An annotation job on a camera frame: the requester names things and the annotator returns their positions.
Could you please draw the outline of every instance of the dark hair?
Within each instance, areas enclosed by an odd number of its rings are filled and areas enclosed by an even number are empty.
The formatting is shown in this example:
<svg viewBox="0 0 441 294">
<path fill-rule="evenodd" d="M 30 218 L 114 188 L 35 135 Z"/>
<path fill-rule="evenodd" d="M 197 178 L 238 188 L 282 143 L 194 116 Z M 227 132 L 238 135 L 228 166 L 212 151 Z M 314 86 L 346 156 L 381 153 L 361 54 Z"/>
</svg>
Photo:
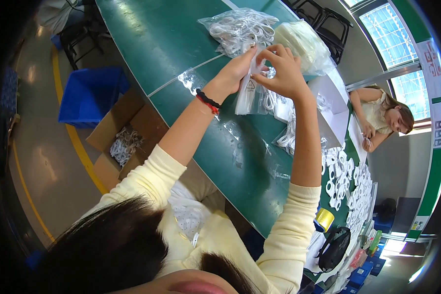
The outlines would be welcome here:
<svg viewBox="0 0 441 294">
<path fill-rule="evenodd" d="M 366 86 L 365 88 L 371 88 L 371 89 L 377 89 L 377 90 L 383 90 L 379 86 Z M 386 102 L 384 107 L 386 110 L 395 108 L 396 106 L 400 106 L 399 112 L 402 116 L 403 125 L 407 128 L 406 134 L 411 132 L 413 130 L 413 124 L 415 123 L 415 119 L 413 118 L 412 111 L 405 103 L 398 102 L 394 97 L 392 97 L 389 93 L 386 93 Z"/>
<path fill-rule="evenodd" d="M 152 281 L 168 254 L 157 230 L 163 213 L 134 197 L 79 220 L 37 265 L 37 292 L 108 293 Z M 241 294 L 259 292 L 225 256 L 204 253 L 199 268 L 222 277 Z"/>
</svg>

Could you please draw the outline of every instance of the white box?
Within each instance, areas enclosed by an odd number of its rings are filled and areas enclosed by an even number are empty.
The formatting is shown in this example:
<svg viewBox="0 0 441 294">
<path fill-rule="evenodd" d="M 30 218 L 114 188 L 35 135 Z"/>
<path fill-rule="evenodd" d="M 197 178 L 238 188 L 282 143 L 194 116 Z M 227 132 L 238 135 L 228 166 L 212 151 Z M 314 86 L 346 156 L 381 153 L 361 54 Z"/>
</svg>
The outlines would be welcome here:
<svg viewBox="0 0 441 294">
<path fill-rule="evenodd" d="M 329 111 L 317 109 L 318 128 L 321 136 L 327 138 L 327 149 L 343 146 L 348 127 L 349 95 L 340 74 L 334 69 L 325 76 L 311 80 L 308 87 L 316 98 L 320 94 L 331 104 Z"/>
</svg>

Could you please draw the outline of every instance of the red string bracelet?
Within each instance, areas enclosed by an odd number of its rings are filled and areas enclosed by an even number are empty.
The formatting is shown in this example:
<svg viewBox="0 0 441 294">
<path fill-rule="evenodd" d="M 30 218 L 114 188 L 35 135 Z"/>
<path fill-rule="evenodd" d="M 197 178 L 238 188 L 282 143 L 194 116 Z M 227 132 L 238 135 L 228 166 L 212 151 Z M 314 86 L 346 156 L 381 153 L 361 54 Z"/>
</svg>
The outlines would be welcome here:
<svg viewBox="0 0 441 294">
<path fill-rule="evenodd" d="M 207 105 L 207 106 L 211 109 L 212 114 L 217 114 L 217 115 L 219 114 L 219 109 L 217 109 L 217 107 L 214 107 L 214 106 L 212 106 L 211 104 L 204 102 L 203 99 L 202 99 L 202 97 L 201 97 L 200 95 L 196 95 L 196 97 L 197 97 L 202 103 L 204 103 L 205 105 Z"/>
</svg>

